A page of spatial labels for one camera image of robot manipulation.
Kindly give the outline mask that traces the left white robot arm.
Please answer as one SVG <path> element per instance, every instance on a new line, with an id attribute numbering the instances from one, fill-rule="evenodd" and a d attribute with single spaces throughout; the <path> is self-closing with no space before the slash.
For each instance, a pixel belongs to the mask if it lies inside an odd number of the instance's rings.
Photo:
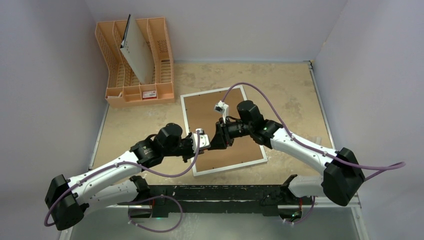
<path id="1" fill-rule="evenodd" d="M 98 208 L 132 202 L 142 205 L 148 201 L 149 191 L 139 173 L 180 177 L 189 172 L 195 162 L 176 174 L 161 173 L 152 168 L 161 164 L 165 157 L 196 161 L 209 146 L 209 136 L 203 129 L 198 128 L 182 137 L 182 128 L 176 123 L 168 123 L 158 133 L 138 141 L 109 163 L 73 177 L 59 174 L 51 180 L 44 198 L 48 211 L 43 224 L 63 231 Z"/>

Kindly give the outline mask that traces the white picture frame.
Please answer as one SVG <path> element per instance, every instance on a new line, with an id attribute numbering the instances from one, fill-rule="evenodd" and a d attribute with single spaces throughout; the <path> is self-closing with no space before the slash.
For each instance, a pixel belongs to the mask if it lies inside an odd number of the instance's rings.
<path id="1" fill-rule="evenodd" d="M 228 88 L 219 88 L 180 96 L 185 130 L 194 133 L 202 128 L 212 139 L 216 133 L 215 123 L 222 115 L 214 106 L 224 97 Z M 215 174 L 265 164 L 268 158 L 263 146 L 256 144 L 249 136 L 236 138 L 225 150 L 206 150 L 199 155 L 192 167 L 194 177 Z"/>

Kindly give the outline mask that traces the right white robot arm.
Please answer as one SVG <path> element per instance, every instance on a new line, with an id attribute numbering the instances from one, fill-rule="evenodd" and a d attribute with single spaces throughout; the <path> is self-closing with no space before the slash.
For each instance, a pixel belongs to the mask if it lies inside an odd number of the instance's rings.
<path id="1" fill-rule="evenodd" d="M 280 191 L 284 202 L 292 204 L 301 197 L 315 196 L 327 197 L 345 207 L 365 182 L 350 149 L 335 150 L 302 138 L 283 124 L 265 119 L 251 100 L 240 102 L 236 109 L 239 118 L 229 116 L 229 106 L 222 101 L 214 106 L 222 117 L 215 124 L 210 150 L 225 150 L 236 138 L 250 136 L 256 144 L 288 154 L 319 173 L 318 176 L 290 176 Z"/>

